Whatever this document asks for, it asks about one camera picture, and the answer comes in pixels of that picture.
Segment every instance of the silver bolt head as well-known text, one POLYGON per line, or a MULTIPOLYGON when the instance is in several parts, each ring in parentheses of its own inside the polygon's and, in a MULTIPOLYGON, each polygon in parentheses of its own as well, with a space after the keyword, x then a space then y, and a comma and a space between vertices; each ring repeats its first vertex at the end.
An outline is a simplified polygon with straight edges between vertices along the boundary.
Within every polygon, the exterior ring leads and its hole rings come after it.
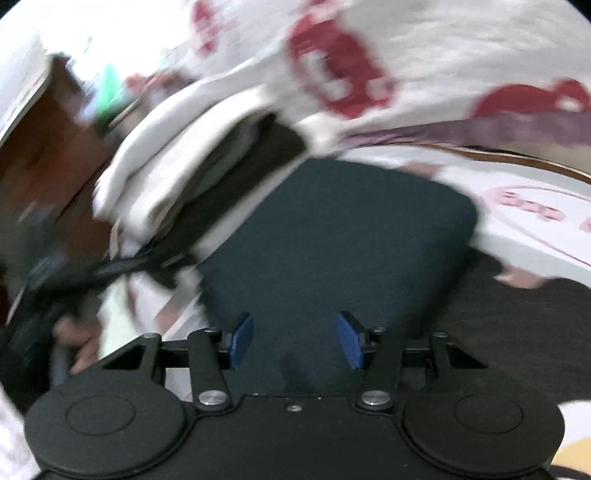
POLYGON ((199 403, 211 407, 217 407, 228 399, 228 395, 221 390, 206 390, 199 394, 199 403))
POLYGON ((379 407, 390 401, 390 395, 382 390, 368 390, 361 394, 361 401, 366 405, 379 407))

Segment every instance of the human hand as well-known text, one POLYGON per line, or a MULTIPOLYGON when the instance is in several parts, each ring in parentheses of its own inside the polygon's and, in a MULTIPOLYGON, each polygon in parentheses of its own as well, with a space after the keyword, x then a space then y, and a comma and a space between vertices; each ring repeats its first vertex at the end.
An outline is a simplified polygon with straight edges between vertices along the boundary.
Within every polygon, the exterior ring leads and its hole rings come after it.
POLYGON ((99 359, 101 325, 98 319, 75 321, 64 315, 53 327, 56 342, 67 347, 80 348, 76 362, 70 372, 76 374, 91 366, 99 359))

